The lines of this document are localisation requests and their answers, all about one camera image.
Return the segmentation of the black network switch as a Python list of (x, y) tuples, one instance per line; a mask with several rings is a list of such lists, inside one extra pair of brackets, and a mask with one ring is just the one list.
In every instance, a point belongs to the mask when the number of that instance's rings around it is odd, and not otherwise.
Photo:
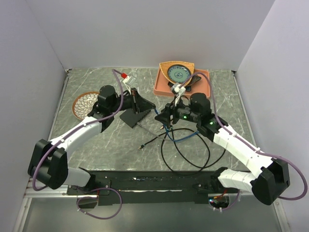
[(127, 109), (120, 115), (120, 119), (130, 128), (134, 128), (144, 117), (150, 113), (150, 111), (151, 110), (147, 110), (136, 114), (132, 109)]

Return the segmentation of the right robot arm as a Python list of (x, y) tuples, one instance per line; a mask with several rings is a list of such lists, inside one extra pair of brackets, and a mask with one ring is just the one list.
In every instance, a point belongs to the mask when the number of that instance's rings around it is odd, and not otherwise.
[(211, 188), (215, 192), (235, 188), (251, 192), (261, 203), (271, 205), (290, 185), (288, 163), (265, 156), (236, 133), (226, 121), (216, 117), (211, 111), (210, 101), (203, 93), (191, 95), (189, 105), (185, 105), (180, 97), (175, 97), (155, 119), (167, 128), (180, 119), (195, 123), (201, 135), (224, 148), (245, 165), (248, 172), (228, 168), (218, 170), (217, 177), (211, 180)]

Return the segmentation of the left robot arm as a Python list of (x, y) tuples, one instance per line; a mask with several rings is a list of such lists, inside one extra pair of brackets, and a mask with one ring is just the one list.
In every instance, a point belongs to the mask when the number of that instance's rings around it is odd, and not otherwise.
[(51, 189), (72, 185), (78, 186), (84, 194), (91, 194), (96, 188), (96, 176), (83, 168), (68, 167), (69, 155), (105, 131), (118, 112), (131, 110), (139, 114), (155, 108), (155, 104), (143, 98), (135, 88), (118, 95), (113, 86), (103, 86), (91, 112), (81, 123), (57, 138), (41, 139), (35, 144), (28, 167), (29, 176)]

